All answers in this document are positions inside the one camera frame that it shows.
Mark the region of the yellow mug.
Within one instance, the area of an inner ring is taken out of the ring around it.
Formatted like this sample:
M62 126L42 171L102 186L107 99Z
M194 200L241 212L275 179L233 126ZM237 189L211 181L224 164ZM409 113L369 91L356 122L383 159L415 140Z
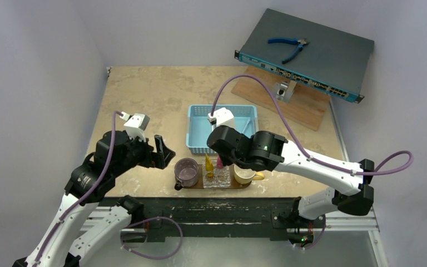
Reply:
M265 179L265 174L262 172L250 170L250 169L242 169L238 166L234 166L234 179L239 184L248 184L254 180L263 180Z

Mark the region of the yellow toothbrush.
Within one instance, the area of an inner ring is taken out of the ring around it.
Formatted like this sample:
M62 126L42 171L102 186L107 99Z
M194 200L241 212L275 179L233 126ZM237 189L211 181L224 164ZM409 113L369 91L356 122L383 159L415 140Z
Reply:
M213 163L210 159L210 157L208 156L208 154L205 154L205 175L210 179L214 177L214 166Z

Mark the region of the purple translucent cup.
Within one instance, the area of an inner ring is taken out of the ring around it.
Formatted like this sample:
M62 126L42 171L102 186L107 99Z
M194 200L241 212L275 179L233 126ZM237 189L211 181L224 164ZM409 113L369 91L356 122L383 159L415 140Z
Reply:
M176 162L174 167L174 189L179 191L184 187L192 187L198 182L198 163L192 158L183 158Z

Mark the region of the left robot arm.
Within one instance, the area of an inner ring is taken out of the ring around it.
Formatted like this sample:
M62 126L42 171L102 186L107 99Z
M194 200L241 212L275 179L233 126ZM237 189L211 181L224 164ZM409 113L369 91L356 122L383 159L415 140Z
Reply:
M115 179L141 166L165 169L175 157L160 135L155 147L126 131L108 131L97 142L83 164L71 173L51 226L31 254L18 259L14 266L84 266L111 236L123 227L138 227L145 220L144 205L134 197L124 196L109 214L81 234L81 227L98 207Z

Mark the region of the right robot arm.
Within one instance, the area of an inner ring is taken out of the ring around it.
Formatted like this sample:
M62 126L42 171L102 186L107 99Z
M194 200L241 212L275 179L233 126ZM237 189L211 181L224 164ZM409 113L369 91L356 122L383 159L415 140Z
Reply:
M218 126L208 136L207 146L224 165L291 173L327 185L323 191L299 198L290 211L291 222L296 226L334 211L365 216L373 206L374 189L359 174L360 164L315 152L306 157L294 142L281 135L258 131L248 137L234 128Z

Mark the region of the clear plastic box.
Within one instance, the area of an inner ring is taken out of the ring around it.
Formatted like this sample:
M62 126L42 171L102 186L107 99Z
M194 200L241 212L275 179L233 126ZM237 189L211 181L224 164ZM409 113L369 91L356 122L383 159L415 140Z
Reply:
M206 161L202 161L203 188L226 188L231 185L231 173L228 166L217 168L216 160L213 160L213 170L206 169Z

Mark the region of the light blue plastic basket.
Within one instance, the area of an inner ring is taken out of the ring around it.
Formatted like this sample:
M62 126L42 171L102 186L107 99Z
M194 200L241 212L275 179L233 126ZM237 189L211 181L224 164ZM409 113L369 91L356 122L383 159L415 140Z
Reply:
M214 154L214 150L207 146L207 138L212 131L207 114L211 111L211 105L191 105L188 108L188 129L186 134L186 146L194 155ZM243 133L250 137L259 130L257 108L254 105L217 105L216 109L229 109L235 118L236 130L241 133L248 118L251 122Z

